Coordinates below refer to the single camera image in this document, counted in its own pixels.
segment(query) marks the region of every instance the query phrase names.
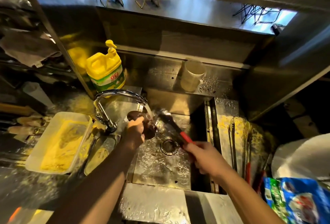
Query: faucet spout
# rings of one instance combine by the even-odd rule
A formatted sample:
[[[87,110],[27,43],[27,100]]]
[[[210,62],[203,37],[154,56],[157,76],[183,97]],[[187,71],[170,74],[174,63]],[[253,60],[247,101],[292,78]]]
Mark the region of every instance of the faucet spout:
[[[147,101],[144,97],[138,95],[129,90],[124,89],[108,89],[98,93],[95,96],[94,106],[96,108],[96,119],[107,126],[107,131],[109,133],[113,133],[117,129],[117,124],[112,122],[108,115],[105,113],[104,108],[102,107],[100,100],[103,97],[111,96],[111,95],[122,95],[130,98],[134,98],[139,104],[145,106]]]

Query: yellow dish soap bottle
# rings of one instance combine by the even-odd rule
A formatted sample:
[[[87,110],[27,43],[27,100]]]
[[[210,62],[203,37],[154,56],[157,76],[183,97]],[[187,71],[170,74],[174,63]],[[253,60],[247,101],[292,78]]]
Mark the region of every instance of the yellow dish soap bottle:
[[[120,89],[125,84],[122,61],[117,54],[112,40],[105,42],[108,54],[97,52],[86,60],[86,71],[96,90]]]

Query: stainless steel sink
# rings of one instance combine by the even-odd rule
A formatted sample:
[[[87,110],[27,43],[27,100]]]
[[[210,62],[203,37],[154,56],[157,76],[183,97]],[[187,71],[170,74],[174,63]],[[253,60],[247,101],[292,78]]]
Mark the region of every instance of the stainless steel sink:
[[[209,101],[213,97],[145,89],[151,110],[164,108],[172,113],[177,125],[194,141],[212,142]],[[139,148],[132,183],[212,192],[209,176],[201,175],[188,154],[176,146],[179,135],[171,126],[157,121],[156,136]]]

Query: drain strainer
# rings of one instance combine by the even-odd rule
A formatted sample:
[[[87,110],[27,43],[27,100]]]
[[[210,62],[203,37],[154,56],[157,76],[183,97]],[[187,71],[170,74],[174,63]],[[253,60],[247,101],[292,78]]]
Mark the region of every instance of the drain strainer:
[[[179,149],[179,145],[172,140],[171,137],[167,136],[160,142],[160,150],[164,155],[174,155]]]

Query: bottle label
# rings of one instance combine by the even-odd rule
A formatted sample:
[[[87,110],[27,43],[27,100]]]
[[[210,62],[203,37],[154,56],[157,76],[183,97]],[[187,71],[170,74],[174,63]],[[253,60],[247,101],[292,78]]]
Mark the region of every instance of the bottle label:
[[[98,92],[106,89],[117,89],[122,83],[125,82],[122,65],[119,65],[117,69],[99,80],[92,78],[91,80]]]

